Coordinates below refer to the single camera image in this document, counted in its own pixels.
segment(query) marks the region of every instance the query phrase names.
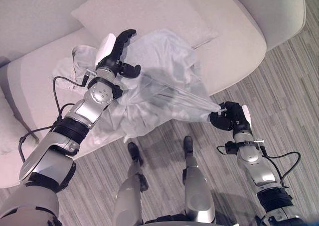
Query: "couch armrest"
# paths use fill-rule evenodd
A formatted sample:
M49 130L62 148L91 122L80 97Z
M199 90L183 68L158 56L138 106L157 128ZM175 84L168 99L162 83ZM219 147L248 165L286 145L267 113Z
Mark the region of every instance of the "couch armrest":
M296 35L306 20L305 0L239 0L259 25L267 50Z

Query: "black cable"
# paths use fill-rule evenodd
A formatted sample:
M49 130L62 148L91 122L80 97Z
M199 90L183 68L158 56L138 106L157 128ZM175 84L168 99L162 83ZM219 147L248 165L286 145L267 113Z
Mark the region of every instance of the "black cable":
M56 103L56 107L58 108L58 118L61 118L61 115L62 115L62 112L61 112L61 109L60 109L60 105L59 105L59 101L58 101L58 97L56 95L56 90L55 90L55 82L57 79L64 79L78 87L82 87L81 84L77 84L76 82L73 82L72 80L68 79L68 78L65 78L65 77L62 77L62 76L56 76L53 78L53 83L52 83L52 87L53 87L53 95L54 95L54 99L55 99L55 103Z
M21 157L21 160L22 162L25 161L25 157L24 157L24 154L23 154L23 151L22 151L22 144L24 143L24 141L26 140L26 138L31 135L32 133L35 133L37 131L41 131L41 130L46 130L46 129L50 129L50 131L53 131L54 127L56 126L56 124L58 124L61 120L62 120L62 112L63 110L65 109L66 106L69 106L69 105L74 105L73 103L67 103L65 105L63 105L62 108L60 108L60 105L59 105L59 101L58 101L58 97L56 95L56 90L55 90L55 82L57 79L64 79L76 86L79 86L79 87L83 87L83 83L82 84L77 84L73 81L71 81L70 79L68 78L65 78L65 77L62 77L62 76L56 76L55 78L53 78L53 83L52 83L52 88L53 88L53 95L54 95L54 99L55 99L55 103L56 103L56 107L58 108L58 117L57 117L57 120L53 123L53 125L51 126L47 126L47 127L43 127L43 128L39 128L39 129L36 129L36 130L32 130L30 132L28 132L27 134L25 134L23 137L20 138L19 140L19 146L18 146L18 151L19 151L19 154L20 154L20 157Z
M277 174L278 174L278 176L279 176L279 179L280 179L280 181L281 181L281 179L282 179L283 177L281 176L281 173L280 173L280 170L279 170L278 166L277 166L277 165L275 164L275 162L272 161L268 156L263 155L263 157L266 158L267 160L269 160L269 162L273 164L273 166L275 167L275 169L276 169L276 171L277 171Z
M259 223L259 226L262 226L264 225L264 219L265 219L266 215L264 215L261 219L260 219L260 223Z
M283 185L284 183L284 179L286 178L286 176L292 172L292 170L298 165L298 163L300 162L300 159L301 159L301 154L297 151L292 151L292 152L289 152L287 154L284 154L284 155L280 155L280 156L269 156L269 158L272 158L272 159L278 159L278 158L282 158L282 157L285 157L287 155L291 155L291 154L297 154L298 155L298 159L297 161L292 165L292 167L285 173L283 174L282 178L281 178L281 181L280 181L280 184Z
M216 147L216 149L218 150L219 153L221 153L222 155L226 155L225 153L223 153L219 148L225 148L225 146L218 146Z
M21 157L22 162L25 161L25 157L24 157L24 154L23 154L23 152L22 152L22 144L24 143L25 139L26 139L29 135L31 135L32 133L35 133L35 132L41 131L41 130L47 130L47 129L50 129L50 128L52 128L52 127L53 127L53 125L47 126L47 127L43 127L43 128L39 128L39 129L32 130L32 131L29 131L27 134L25 134L23 137L20 138L18 150L19 150L19 154L20 154L20 157Z
M63 105L63 107L61 107L61 114L63 113L63 110L67 107L67 106L73 106L74 103L67 103L65 105Z

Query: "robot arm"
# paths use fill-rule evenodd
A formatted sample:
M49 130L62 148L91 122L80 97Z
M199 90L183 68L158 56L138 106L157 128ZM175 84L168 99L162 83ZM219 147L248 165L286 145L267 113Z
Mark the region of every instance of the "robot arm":
M237 155L240 168L266 211L264 221L270 225L302 225L299 209L293 205L292 197L278 182L272 170L265 164L251 130L251 119L247 106L224 102L218 113L210 114L211 123L222 130L232 130L235 142L225 144L226 154Z
M67 187L75 172L76 164L70 156L77 154L81 142L103 110L122 95L122 90L113 83L116 75L135 78L140 74L139 65L133 67L119 61L125 42L135 33L129 29L118 37L110 34L102 42L96 57L96 77L88 84L84 98L72 107L23 163L20 187L0 210L2 226L62 225L57 219L56 193Z

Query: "pillow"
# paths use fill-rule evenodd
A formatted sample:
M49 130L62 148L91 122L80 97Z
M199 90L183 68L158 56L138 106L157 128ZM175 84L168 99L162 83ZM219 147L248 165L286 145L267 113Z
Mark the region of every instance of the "pillow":
M0 155L16 151L20 137L26 133L27 130L13 116L13 112L0 87ZM35 146L35 139L29 136L24 145Z
M71 14L101 42L109 33L118 36L129 28L137 30L138 38L167 28L193 48L217 36L188 0L88 0Z

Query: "floor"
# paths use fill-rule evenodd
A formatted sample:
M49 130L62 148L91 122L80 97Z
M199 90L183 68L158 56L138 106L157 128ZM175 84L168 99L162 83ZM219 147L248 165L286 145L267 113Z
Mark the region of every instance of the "floor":
M212 96L216 103L247 104L256 138L264 138L269 155L302 154L286 178L288 193L304 217L319 220L318 0L307 0L306 25L297 36L269 51L250 76ZM220 224L256 225L264 211L238 168L235 156L220 155L216 147L232 140L231 133L207 123L171 120L133 139L145 159L150 189L143 193L143 218L178 214L184 209L181 181L182 140L194 139L195 156L212 189ZM296 160L276 160L285 171ZM69 187L58 194L60 220L66 226L108 226L115 195L130 165L123 141L117 140L78 160ZM0 205L16 187L0 190Z

